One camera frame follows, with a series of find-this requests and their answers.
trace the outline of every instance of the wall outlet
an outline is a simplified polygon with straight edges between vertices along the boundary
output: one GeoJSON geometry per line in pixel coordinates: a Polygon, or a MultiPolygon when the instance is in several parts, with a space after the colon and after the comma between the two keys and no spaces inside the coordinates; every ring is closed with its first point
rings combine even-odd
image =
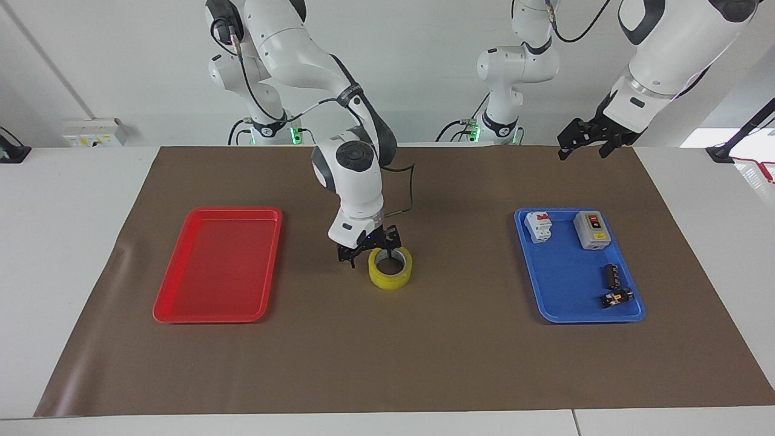
{"type": "Polygon", "coordinates": [[[62,135],[70,147],[123,147],[126,131],[115,119],[70,121],[62,135]]]}

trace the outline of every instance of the electrical component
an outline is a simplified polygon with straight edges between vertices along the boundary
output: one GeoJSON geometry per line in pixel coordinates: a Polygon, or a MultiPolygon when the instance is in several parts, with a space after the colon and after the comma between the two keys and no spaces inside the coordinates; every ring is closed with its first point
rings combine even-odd
{"type": "Polygon", "coordinates": [[[611,234],[598,211],[582,211],[573,219],[581,247],[584,250],[602,250],[611,244],[611,234]]]}
{"type": "Polygon", "coordinates": [[[304,136],[301,134],[303,127],[301,127],[301,120],[295,119],[291,121],[291,141],[294,145],[299,145],[304,141],[304,136]]]}
{"type": "Polygon", "coordinates": [[[613,264],[605,266],[605,285],[611,291],[622,288],[622,278],[619,277],[619,267],[613,264]]]}
{"type": "Polygon", "coordinates": [[[65,128],[64,133],[62,133],[64,142],[67,143],[69,147],[87,147],[88,143],[86,140],[81,142],[81,132],[83,131],[84,127],[70,126],[65,128]]]}
{"type": "Polygon", "coordinates": [[[114,118],[69,121],[62,138],[70,147],[124,147],[126,131],[114,118]]]}
{"type": "Polygon", "coordinates": [[[525,226],[534,244],[542,244],[552,237],[552,220],[546,212],[531,212],[525,216],[525,226]]]}
{"type": "Polygon", "coordinates": [[[626,303],[634,299],[635,293],[632,291],[632,289],[628,288],[622,288],[600,297],[600,301],[603,303],[603,307],[618,306],[619,304],[626,303]]]}

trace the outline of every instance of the tape roll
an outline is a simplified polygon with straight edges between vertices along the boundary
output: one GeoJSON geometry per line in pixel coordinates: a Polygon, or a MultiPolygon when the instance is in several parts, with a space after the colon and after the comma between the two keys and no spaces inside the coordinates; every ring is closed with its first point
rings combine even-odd
{"type": "Polygon", "coordinates": [[[378,288],[386,291],[395,291],[396,289],[403,288],[409,283],[409,278],[412,276],[412,255],[409,254],[409,250],[404,247],[393,250],[393,257],[401,261],[404,264],[404,268],[398,274],[388,275],[377,268],[377,264],[388,258],[388,251],[378,248],[372,250],[371,254],[369,254],[369,277],[371,277],[371,282],[378,288]]]}

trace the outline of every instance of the cable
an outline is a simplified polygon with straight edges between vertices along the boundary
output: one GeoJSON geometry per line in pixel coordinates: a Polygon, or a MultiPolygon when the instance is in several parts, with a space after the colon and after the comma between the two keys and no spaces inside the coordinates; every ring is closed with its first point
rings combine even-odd
{"type": "Polygon", "coordinates": [[[522,145],[522,140],[525,139],[525,127],[517,127],[517,133],[519,133],[520,130],[522,131],[522,136],[519,137],[519,144],[517,145],[522,145]]]}
{"type": "Polygon", "coordinates": [[[239,145],[239,135],[241,135],[241,134],[243,134],[243,133],[252,133],[252,132],[251,132],[250,130],[247,130],[247,129],[245,129],[245,130],[240,130],[240,131],[237,133],[237,138],[236,138],[236,139],[235,139],[235,141],[234,141],[234,142],[236,143],[236,145],[239,145]]]}
{"type": "Polygon", "coordinates": [[[415,166],[417,164],[411,164],[406,168],[388,168],[388,167],[381,167],[385,171],[389,172],[407,172],[409,171],[409,207],[407,209],[401,209],[396,210],[395,212],[391,212],[387,215],[385,215],[385,218],[390,218],[392,216],[401,215],[402,213],[409,212],[415,207],[415,166]]]}
{"type": "Polygon", "coordinates": [[[546,0],[546,11],[549,13],[549,22],[552,24],[552,29],[554,29],[555,35],[557,35],[557,38],[560,38],[561,41],[564,43],[572,44],[580,41],[582,38],[584,38],[587,33],[589,33],[590,30],[594,27],[595,23],[598,22],[598,19],[600,19],[600,16],[603,15],[603,12],[605,12],[605,9],[608,7],[608,4],[611,3],[611,0],[605,0],[605,3],[603,3],[603,6],[600,8],[600,11],[598,14],[594,17],[592,22],[589,24],[587,29],[578,37],[573,39],[566,39],[562,35],[560,35],[560,31],[557,29],[557,18],[554,15],[554,6],[552,5],[552,2],[550,0],[546,0]]]}
{"type": "Polygon", "coordinates": [[[258,99],[256,98],[256,95],[253,94],[253,87],[250,86],[250,80],[248,80],[248,78],[247,78],[247,71],[245,70],[245,60],[243,59],[242,56],[238,56],[238,58],[239,58],[239,65],[240,65],[240,67],[242,67],[243,78],[245,79],[245,85],[247,85],[247,90],[250,93],[250,97],[253,98],[253,102],[256,103],[256,106],[258,106],[258,109],[261,109],[261,112],[263,112],[263,114],[265,116],[267,116],[269,119],[272,119],[273,121],[277,121],[279,123],[292,123],[292,122],[296,121],[297,119],[302,118],[304,115],[307,114],[307,112],[313,110],[314,108],[316,108],[316,107],[318,107],[320,105],[323,105],[323,104],[328,103],[328,102],[336,102],[337,101],[336,99],[321,100],[321,101],[317,102],[316,104],[314,104],[314,105],[310,106],[309,108],[307,108],[305,111],[299,113],[297,116],[294,116],[293,118],[286,118],[286,119],[276,118],[276,117],[272,116],[270,113],[268,113],[266,110],[264,110],[263,106],[261,106],[261,103],[258,102],[258,99]]]}
{"type": "Polygon", "coordinates": [[[302,112],[302,113],[299,113],[297,116],[295,116],[295,117],[293,117],[293,118],[290,118],[290,119],[280,119],[280,118],[276,118],[276,117],[272,116],[272,115],[271,115],[270,113],[268,113],[268,112],[267,112],[267,111],[264,109],[264,107],[263,107],[263,106],[262,106],[262,105],[261,105],[261,104],[258,102],[258,99],[256,98],[256,95],[255,95],[255,94],[253,94],[253,87],[251,87],[251,86],[250,86],[250,80],[247,78],[247,70],[245,69],[245,59],[243,58],[242,54],[241,54],[241,53],[234,53],[233,51],[229,50],[229,48],[227,48],[225,45],[223,45],[223,43],[222,43],[221,41],[219,41],[219,40],[218,40],[218,38],[216,38],[216,37],[215,37],[215,35],[213,34],[213,32],[215,31],[215,25],[216,25],[216,24],[218,24],[218,22],[223,22],[223,23],[225,23],[226,25],[229,25],[229,22],[228,22],[228,21],[226,21],[226,19],[224,19],[224,18],[222,18],[222,17],[220,17],[220,18],[216,18],[216,19],[212,20],[212,24],[210,24],[210,36],[211,36],[211,37],[212,37],[212,39],[215,41],[215,43],[217,43],[217,44],[218,44],[218,45],[219,45],[219,46],[220,46],[220,47],[221,47],[223,50],[226,50],[226,52],[227,52],[227,53],[229,53],[229,54],[230,54],[230,55],[232,55],[232,56],[237,56],[237,58],[239,59],[239,65],[240,65],[240,67],[242,68],[242,72],[243,72],[243,78],[245,79],[245,85],[247,85],[247,90],[248,90],[248,92],[250,93],[250,97],[253,99],[253,102],[255,102],[255,103],[256,103],[256,106],[258,106],[258,109],[260,109],[260,110],[261,110],[261,112],[263,112],[263,114],[264,114],[265,116],[267,116],[269,119],[271,119],[271,120],[273,120],[273,121],[277,121],[277,122],[279,122],[279,123],[291,123],[291,122],[293,122],[293,121],[295,121],[295,120],[297,120],[297,119],[301,118],[301,117],[302,117],[303,115],[305,115],[307,112],[309,112],[309,111],[313,110],[314,108],[316,108],[316,107],[318,107],[318,106],[320,106],[320,105],[322,105],[322,104],[324,104],[324,103],[327,103],[327,102],[335,102],[335,101],[337,101],[336,99],[325,99],[325,100],[322,100],[322,101],[320,101],[320,102],[317,102],[317,104],[315,104],[315,105],[313,105],[313,106],[309,107],[309,108],[308,108],[307,110],[305,110],[304,112],[302,112]]]}
{"type": "Polygon", "coordinates": [[[486,102],[487,99],[489,98],[490,98],[490,93],[488,92],[487,95],[484,96],[484,99],[482,100],[482,102],[479,103],[479,107],[477,107],[477,110],[475,110],[474,114],[471,116],[472,119],[477,116],[477,114],[479,113],[479,109],[482,109],[482,106],[484,106],[484,102],[486,102]]]}
{"type": "Polygon", "coordinates": [[[223,17],[219,17],[212,20],[212,24],[210,25],[210,36],[212,36],[212,40],[214,40],[216,44],[218,44],[223,50],[226,50],[226,53],[231,54],[232,56],[236,56],[237,55],[236,53],[229,50],[229,48],[223,45],[223,43],[220,40],[218,40],[218,38],[215,37],[215,34],[213,34],[213,32],[215,32],[215,25],[221,21],[223,21],[227,26],[229,25],[229,22],[226,21],[226,19],[223,17]]]}
{"type": "Polygon", "coordinates": [[[11,138],[13,138],[16,142],[18,142],[20,146],[24,147],[24,143],[20,141],[15,134],[9,132],[8,129],[4,128],[3,126],[0,126],[0,130],[2,130],[3,132],[6,132],[8,135],[11,136],[11,138]]]}
{"type": "Polygon", "coordinates": [[[457,140],[457,142],[460,142],[460,140],[462,140],[463,137],[466,136],[467,134],[470,135],[471,132],[468,131],[468,130],[461,130],[460,132],[455,133],[454,135],[452,135],[452,140],[450,140],[450,142],[455,142],[455,137],[457,137],[457,135],[460,135],[460,138],[457,140]]]}
{"type": "Polygon", "coordinates": [[[226,143],[226,145],[231,145],[232,144],[232,140],[234,139],[234,132],[236,132],[237,127],[239,127],[239,126],[241,126],[243,124],[247,124],[247,122],[245,121],[244,118],[242,118],[239,121],[237,121],[236,123],[234,123],[234,126],[232,126],[232,129],[229,132],[229,142],[226,143]]]}
{"type": "Polygon", "coordinates": [[[452,121],[451,123],[447,124],[446,126],[444,126],[443,129],[441,129],[441,133],[439,133],[439,135],[436,137],[435,142],[439,142],[441,140],[441,137],[444,135],[444,133],[446,133],[447,130],[452,128],[452,126],[457,126],[462,124],[464,124],[464,122],[460,119],[458,119],[457,121],[452,121]]]}
{"type": "Polygon", "coordinates": [[[683,97],[684,95],[688,94],[688,93],[689,93],[689,91],[691,91],[692,89],[694,89],[694,87],[695,87],[695,86],[697,86],[697,84],[698,84],[698,83],[700,83],[700,80],[702,80],[702,78],[703,78],[703,77],[705,77],[705,75],[708,73],[708,70],[710,70],[710,69],[711,69],[711,67],[710,67],[710,66],[708,66],[707,68],[705,68],[705,69],[704,69],[704,70],[703,70],[703,71],[700,73],[700,75],[699,75],[699,76],[697,76],[697,79],[696,79],[694,82],[692,82],[692,84],[691,84],[691,85],[689,85],[689,88],[686,88],[686,89],[684,89],[683,91],[681,91],[681,92],[680,92],[680,94],[676,95],[676,96],[675,96],[675,99],[673,99],[673,100],[678,100],[678,99],[680,99],[680,98],[681,98],[681,97],[683,97]]]}
{"type": "Polygon", "coordinates": [[[312,137],[312,143],[317,144],[318,141],[315,140],[315,134],[310,129],[299,129],[299,132],[307,132],[309,133],[309,136],[312,137]]]}
{"type": "Polygon", "coordinates": [[[751,133],[748,133],[748,135],[746,135],[746,136],[748,136],[748,137],[749,137],[749,136],[751,136],[751,135],[755,135],[755,134],[757,134],[758,132],[761,132],[762,130],[764,130],[764,129],[766,129],[767,127],[769,127],[769,126],[770,126],[770,124],[772,124],[773,122],[775,122],[775,116],[774,116],[774,117],[772,117],[772,118],[770,119],[770,121],[767,121],[767,123],[766,123],[765,125],[763,125],[763,126],[759,127],[758,129],[754,130],[754,131],[753,131],[753,132],[751,132],[751,133]]]}

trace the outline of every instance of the white robotic arm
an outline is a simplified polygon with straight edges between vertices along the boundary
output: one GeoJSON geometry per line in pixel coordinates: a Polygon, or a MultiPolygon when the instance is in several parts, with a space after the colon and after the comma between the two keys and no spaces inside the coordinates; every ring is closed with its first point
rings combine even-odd
{"type": "Polygon", "coordinates": [[[272,86],[260,83],[268,79],[267,72],[261,61],[255,57],[244,57],[245,71],[250,80],[253,94],[261,104],[258,107],[243,77],[242,68],[237,57],[218,55],[210,60],[210,78],[226,91],[234,92],[245,100],[250,118],[253,140],[258,145],[292,144],[291,130],[288,123],[276,121],[285,116],[280,93],[272,86]]]}
{"type": "Polygon", "coordinates": [[[557,137],[560,158],[603,142],[607,157],[632,145],[657,113],[693,86],[748,25],[760,0],[623,0],[619,23],[638,47],[593,119],[557,137]]]}
{"type": "Polygon", "coordinates": [[[511,29],[522,38],[522,45],[495,47],[479,56],[479,77],[490,86],[487,107],[476,115],[479,140],[513,142],[523,103],[516,86],[551,80],[560,70],[560,55],[552,47],[552,28],[544,1],[514,2],[511,29]]]}
{"type": "MultiPolygon", "coordinates": [[[[228,0],[208,0],[208,5],[224,2],[237,9],[228,0]]],[[[236,15],[240,22],[230,23],[230,32],[243,44],[252,42],[250,53],[258,56],[256,78],[263,77],[263,65],[268,75],[284,85],[330,91],[335,97],[332,100],[357,122],[357,126],[319,143],[312,153],[315,176],[341,200],[329,229],[329,237],[338,244],[339,260],[353,262],[370,248],[390,251],[400,247],[398,230],[383,226],[381,167],[395,156],[395,136],[344,64],[309,36],[303,23],[304,1],[246,0],[236,15]]]]}
{"type": "Polygon", "coordinates": [[[213,32],[213,38],[236,50],[232,54],[218,54],[210,60],[210,78],[220,88],[242,97],[250,112],[250,129],[255,144],[294,143],[288,123],[279,121],[288,118],[280,93],[274,87],[261,83],[271,76],[258,58],[256,47],[240,18],[238,6],[228,0],[208,0],[205,7],[205,19],[213,32]]]}

